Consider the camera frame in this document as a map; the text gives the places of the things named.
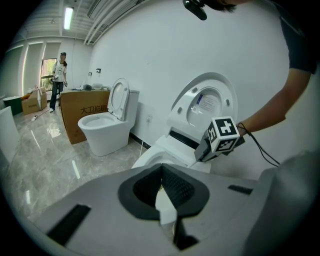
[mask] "ceiling light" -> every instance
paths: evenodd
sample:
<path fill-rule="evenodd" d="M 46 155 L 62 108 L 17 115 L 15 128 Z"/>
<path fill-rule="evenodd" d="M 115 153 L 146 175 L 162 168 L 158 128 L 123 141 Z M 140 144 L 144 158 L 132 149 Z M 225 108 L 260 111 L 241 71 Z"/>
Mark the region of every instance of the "ceiling light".
<path fill-rule="evenodd" d="M 74 9 L 72 7 L 65 8 L 65 15 L 64 15 L 64 29 L 69 30 L 70 29 L 70 23 L 72 18 L 72 13 L 74 12 Z"/>

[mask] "ceiling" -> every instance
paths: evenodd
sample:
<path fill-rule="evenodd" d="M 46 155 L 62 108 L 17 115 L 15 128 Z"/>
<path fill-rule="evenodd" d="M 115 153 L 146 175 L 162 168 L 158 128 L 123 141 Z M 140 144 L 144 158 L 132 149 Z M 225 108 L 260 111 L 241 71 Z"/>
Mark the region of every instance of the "ceiling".
<path fill-rule="evenodd" d="M 94 42 L 115 21 L 148 0 L 44 0 L 27 18 L 12 43 L 35 37 L 72 37 Z M 73 7 L 69 30 L 66 7 Z"/>

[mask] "window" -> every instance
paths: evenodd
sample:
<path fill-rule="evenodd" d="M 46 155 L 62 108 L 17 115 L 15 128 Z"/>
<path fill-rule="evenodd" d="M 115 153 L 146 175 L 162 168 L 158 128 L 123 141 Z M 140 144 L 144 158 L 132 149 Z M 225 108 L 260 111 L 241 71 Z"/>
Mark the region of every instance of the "window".
<path fill-rule="evenodd" d="M 46 91 L 52 91 L 53 82 L 51 81 L 51 79 L 54 77 L 52 71 L 56 62 L 56 58 L 48 58 L 42 60 L 41 87 L 45 87 Z"/>

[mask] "black sleeve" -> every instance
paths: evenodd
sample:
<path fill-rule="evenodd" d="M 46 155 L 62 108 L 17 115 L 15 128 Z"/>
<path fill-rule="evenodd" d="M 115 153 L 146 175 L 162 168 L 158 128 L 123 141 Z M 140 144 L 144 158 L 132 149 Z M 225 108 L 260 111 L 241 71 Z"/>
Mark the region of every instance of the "black sleeve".
<path fill-rule="evenodd" d="M 312 50 L 308 40 L 304 37 L 303 33 L 290 26 L 282 18 L 281 27 L 289 49 L 289 68 L 298 69 L 315 73 L 317 62 L 312 55 Z"/>

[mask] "cardboard box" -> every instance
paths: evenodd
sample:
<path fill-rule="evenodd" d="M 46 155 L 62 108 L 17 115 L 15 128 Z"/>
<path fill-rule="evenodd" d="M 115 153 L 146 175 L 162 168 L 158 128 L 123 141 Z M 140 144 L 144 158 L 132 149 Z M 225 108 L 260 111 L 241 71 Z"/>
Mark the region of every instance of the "cardboard box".
<path fill-rule="evenodd" d="M 28 99 L 21 102 L 24 115 L 43 110 L 47 106 L 46 88 L 34 90 Z"/>
<path fill-rule="evenodd" d="M 60 107 L 66 134 L 71 144 L 87 140 L 78 121 L 88 115 L 108 112 L 109 91 L 71 91 L 60 94 Z"/>

